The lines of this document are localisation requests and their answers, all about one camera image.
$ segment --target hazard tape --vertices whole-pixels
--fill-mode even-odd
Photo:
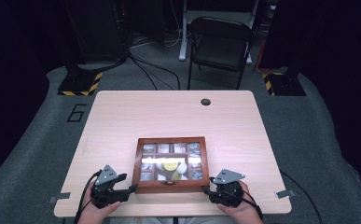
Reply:
[[[262,74],[262,77],[264,78],[264,82],[265,82],[265,87],[267,88],[267,91],[268,91],[269,95],[275,95],[275,93],[273,92],[273,89],[272,89],[271,82],[268,79],[268,74],[270,74],[270,73],[263,73]],[[273,73],[273,74],[281,76],[283,73]]]
[[[67,96],[76,96],[76,95],[93,95],[93,93],[98,88],[99,81],[101,80],[103,73],[96,75],[96,78],[93,80],[92,86],[88,91],[58,91],[58,95],[67,95]]]

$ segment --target person's hand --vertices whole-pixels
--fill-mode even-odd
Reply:
[[[116,202],[99,209],[95,205],[93,205],[92,202],[89,203],[91,199],[90,193],[92,192],[92,187],[94,183],[95,181],[92,181],[85,192],[82,206],[84,207],[86,204],[87,206],[81,213],[80,220],[78,221],[79,224],[102,224],[102,222],[108,215],[116,211],[121,206],[121,202]]]
[[[244,184],[244,182],[242,182],[241,180],[239,180],[239,184],[241,185],[242,189],[247,192],[249,192],[249,188],[247,187],[246,184]],[[249,202],[252,202],[253,200],[247,195],[244,194],[243,198],[246,199]],[[258,212],[256,211],[256,209],[246,203],[246,202],[241,202],[238,207],[226,207],[225,205],[219,203],[217,205],[217,207],[223,211],[225,214],[235,218],[235,220],[239,223],[239,224],[260,224],[263,223],[262,220],[259,218],[258,216]]]

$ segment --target chair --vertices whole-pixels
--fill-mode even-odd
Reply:
[[[243,77],[253,32],[241,22],[199,17],[190,24],[191,54],[188,69],[189,90],[192,64],[239,73],[236,90]]]

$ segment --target chair backrest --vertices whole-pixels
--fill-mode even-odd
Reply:
[[[225,21],[211,17],[199,17],[190,25],[192,34],[214,35],[223,38],[249,41],[252,30],[245,24],[237,21]]]

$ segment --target table leg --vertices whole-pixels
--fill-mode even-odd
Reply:
[[[183,38],[181,41],[181,49],[179,60],[181,62],[186,60],[187,54],[187,0],[183,0]]]

